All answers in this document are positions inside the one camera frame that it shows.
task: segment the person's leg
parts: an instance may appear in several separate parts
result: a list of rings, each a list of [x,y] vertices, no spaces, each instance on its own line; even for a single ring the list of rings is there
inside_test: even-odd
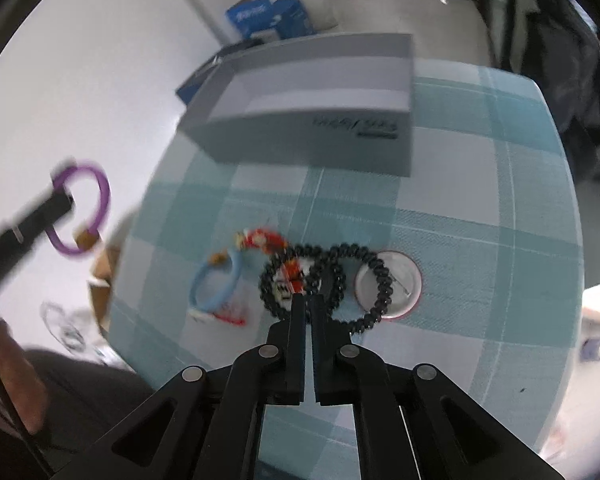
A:
[[[56,470],[154,392],[138,375],[125,370],[41,349],[26,351],[26,357],[48,391],[45,427],[36,441]]]

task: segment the person's arm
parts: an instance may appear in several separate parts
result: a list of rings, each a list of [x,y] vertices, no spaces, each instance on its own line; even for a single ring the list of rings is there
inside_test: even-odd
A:
[[[37,433],[45,423],[46,388],[3,320],[0,320],[0,378],[27,431]]]

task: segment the plaid tablecloth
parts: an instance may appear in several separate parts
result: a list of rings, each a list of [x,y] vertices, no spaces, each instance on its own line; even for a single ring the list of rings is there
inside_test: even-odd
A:
[[[200,323],[187,298],[209,254],[237,231],[270,226],[292,242],[409,254],[422,270],[418,306],[357,342],[402,367],[435,364],[541,447],[570,374],[583,284],[557,131],[526,78],[440,60],[417,60],[415,71],[409,178],[216,164],[176,134],[126,242],[110,308],[109,341],[142,377],[159,387],[187,365],[225,366],[265,341],[274,320],[258,298],[261,254],[246,255],[234,295],[247,326]],[[340,310],[360,315],[352,298]],[[316,405],[311,375],[306,388],[299,408],[267,408],[260,458],[303,478],[359,477],[351,408]]]

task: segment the purple bracelet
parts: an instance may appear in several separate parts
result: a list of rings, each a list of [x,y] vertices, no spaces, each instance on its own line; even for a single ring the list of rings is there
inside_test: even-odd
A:
[[[52,183],[55,190],[64,188],[64,184],[74,177],[77,174],[81,173],[90,173],[92,174],[96,180],[98,181],[98,187],[100,188],[100,204],[98,206],[98,211],[94,216],[93,220],[89,227],[87,227],[87,232],[92,235],[98,234],[98,229],[104,222],[104,219],[107,215],[107,211],[109,209],[109,202],[111,197],[111,190],[109,188],[109,181],[107,180],[104,171],[101,168],[97,167],[94,164],[75,164],[73,163],[71,166],[65,168],[60,173],[56,174],[52,177]],[[58,233],[56,233],[56,229],[53,226],[46,229],[46,235],[49,237],[49,241],[51,245],[56,248],[56,250],[67,256],[79,256],[80,254],[84,254],[86,250],[83,250],[79,247],[67,247],[58,237]]]

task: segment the open box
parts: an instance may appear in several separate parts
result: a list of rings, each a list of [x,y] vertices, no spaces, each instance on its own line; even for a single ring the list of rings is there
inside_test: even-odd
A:
[[[225,60],[178,129],[217,162],[409,176],[409,34],[334,34]]]

